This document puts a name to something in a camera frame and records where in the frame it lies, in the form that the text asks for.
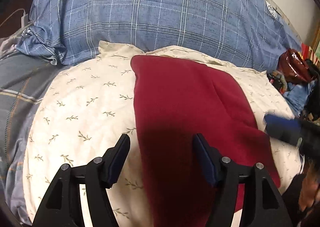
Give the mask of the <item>dark red plastic bag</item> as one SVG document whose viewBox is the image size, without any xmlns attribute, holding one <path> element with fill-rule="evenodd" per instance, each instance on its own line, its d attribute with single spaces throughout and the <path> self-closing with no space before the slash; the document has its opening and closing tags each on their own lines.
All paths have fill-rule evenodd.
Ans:
<svg viewBox="0 0 320 227">
<path fill-rule="evenodd" d="M 293 84 L 308 84 L 316 78 L 306 61 L 292 48 L 279 57 L 278 71 L 282 72 L 287 82 Z"/>
</svg>

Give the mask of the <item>dark red garment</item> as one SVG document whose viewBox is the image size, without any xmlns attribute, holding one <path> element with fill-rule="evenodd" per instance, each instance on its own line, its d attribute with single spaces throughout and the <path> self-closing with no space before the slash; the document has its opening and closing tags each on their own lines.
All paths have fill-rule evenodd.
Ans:
<svg viewBox="0 0 320 227">
<path fill-rule="evenodd" d="M 143 184 L 154 226 L 204 226 L 215 196 L 193 153 L 202 134 L 241 165 L 263 163 L 276 186 L 269 137 L 257 126 L 239 84 L 194 61 L 137 55 L 134 110 Z"/>
</svg>

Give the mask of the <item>cream leaf-print pillow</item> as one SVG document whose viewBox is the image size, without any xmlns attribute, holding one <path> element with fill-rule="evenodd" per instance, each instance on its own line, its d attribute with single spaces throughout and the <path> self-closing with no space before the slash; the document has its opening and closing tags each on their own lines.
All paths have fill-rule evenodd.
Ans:
<svg viewBox="0 0 320 227">
<path fill-rule="evenodd" d="M 196 61 L 230 74 L 240 84 L 260 130 L 263 116 L 293 113 L 285 99 L 268 82 L 266 72 L 236 67 L 184 47 L 169 46 L 143 52 L 129 44 L 99 42 L 95 58 L 60 72 L 36 112 L 24 158 L 23 191 L 33 223 L 36 211 L 58 168 L 86 165 L 128 134 L 131 148 L 118 182 L 107 191 L 119 226 L 153 226 L 153 216 L 143 187 L 142 161 L 133 107 L 136 76 L 131 68 L 135 55 Z M 280 193 L 303 167 L 295 148 L 270 140 L 280 176 Z"/>
</svg>

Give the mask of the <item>light blue denim garment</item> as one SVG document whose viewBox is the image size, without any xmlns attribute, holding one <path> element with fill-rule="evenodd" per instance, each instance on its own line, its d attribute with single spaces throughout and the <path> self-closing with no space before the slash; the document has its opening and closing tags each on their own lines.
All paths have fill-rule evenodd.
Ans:
<svg viewBox="0 0 320 227">
<path fill-rule="evenodd" d="M 315 80 L 307 85 L 287 83 L 287 91 L 283 94 L 283 97 L 288 103 L 294 116 L 300 116 L 315 85 Z"/>
</svg>

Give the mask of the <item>grey-blue plaid bed sheet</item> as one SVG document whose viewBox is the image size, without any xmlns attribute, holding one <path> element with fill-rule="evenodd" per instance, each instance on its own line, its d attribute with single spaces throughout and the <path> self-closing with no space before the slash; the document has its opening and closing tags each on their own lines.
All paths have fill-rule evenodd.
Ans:
<svg viewBox="0 0 320 227">
<path fill-rule="evenodd" d="M 1 198 L 25 225 L 31 225 L 22 183 L 29 132 L 46 91 L 63 69 L 20 53 L 1 58 Z"/>
</svg>

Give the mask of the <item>grey crumpled cloth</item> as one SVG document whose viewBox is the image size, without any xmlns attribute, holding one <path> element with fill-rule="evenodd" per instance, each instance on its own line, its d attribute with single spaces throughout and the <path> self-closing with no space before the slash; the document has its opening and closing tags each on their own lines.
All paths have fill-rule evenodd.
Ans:
<svg viewBox="0 0 320 227">
<path fill-rule="evenodd" d="M 22 43 L 25 38 L 29 37 L 30 27 L 26 26 L 17 30 L 7 38 L 1 38 L 0 53 L 1 58 L 7 55 L 17 53 L 17 45 Z"/>
</svg>

